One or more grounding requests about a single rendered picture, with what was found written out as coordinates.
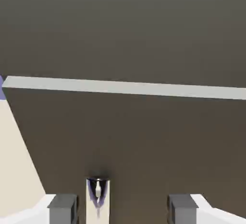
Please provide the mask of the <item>dark brown cabinet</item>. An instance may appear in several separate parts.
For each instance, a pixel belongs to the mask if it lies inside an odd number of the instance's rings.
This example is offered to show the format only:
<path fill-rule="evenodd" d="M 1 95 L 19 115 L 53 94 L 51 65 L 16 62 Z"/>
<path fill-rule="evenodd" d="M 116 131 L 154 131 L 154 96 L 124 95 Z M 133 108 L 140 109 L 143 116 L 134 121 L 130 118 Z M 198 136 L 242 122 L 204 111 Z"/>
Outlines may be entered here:
<path fill-rule="evenodd" d="M 246 100 L 246 0 L 0 0 L 0 75 L 4 88 Z"/>

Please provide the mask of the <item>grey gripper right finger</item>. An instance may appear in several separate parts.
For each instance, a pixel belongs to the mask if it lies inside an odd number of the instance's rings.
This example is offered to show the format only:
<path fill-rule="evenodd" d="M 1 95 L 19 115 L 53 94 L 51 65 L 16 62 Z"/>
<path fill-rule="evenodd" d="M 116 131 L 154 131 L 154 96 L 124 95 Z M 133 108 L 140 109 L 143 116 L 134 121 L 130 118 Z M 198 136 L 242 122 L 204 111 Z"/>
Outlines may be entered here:
<path fill-rule="evenodd" d="M 246 218 L 213 208 L 201 194 L 170 194 L 168 224 L 246 224 Z"/>

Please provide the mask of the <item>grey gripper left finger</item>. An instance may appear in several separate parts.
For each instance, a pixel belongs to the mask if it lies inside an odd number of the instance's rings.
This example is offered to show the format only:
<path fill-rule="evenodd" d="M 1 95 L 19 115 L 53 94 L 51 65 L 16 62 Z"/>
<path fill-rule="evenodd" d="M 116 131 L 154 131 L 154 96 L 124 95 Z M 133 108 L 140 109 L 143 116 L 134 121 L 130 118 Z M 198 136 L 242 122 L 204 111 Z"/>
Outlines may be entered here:
<path fill-rule="evenodd" d="M 76 194 L 46 194 L 34 207 L 0 218 L 0 224 L 76 223 Z"/>

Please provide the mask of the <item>dark brown cabinet door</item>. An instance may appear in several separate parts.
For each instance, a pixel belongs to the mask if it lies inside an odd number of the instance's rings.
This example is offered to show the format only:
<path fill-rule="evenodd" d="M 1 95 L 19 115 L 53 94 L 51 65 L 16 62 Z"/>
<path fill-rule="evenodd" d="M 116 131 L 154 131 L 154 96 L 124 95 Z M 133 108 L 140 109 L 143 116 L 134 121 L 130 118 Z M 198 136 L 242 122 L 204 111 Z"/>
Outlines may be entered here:
<path fill-rule="evenodd" d="M 111 224 L 167 224 L 168 194 L 246 217 L 246 100 L 4 88 L 47 193 L 111 181 Z"/>

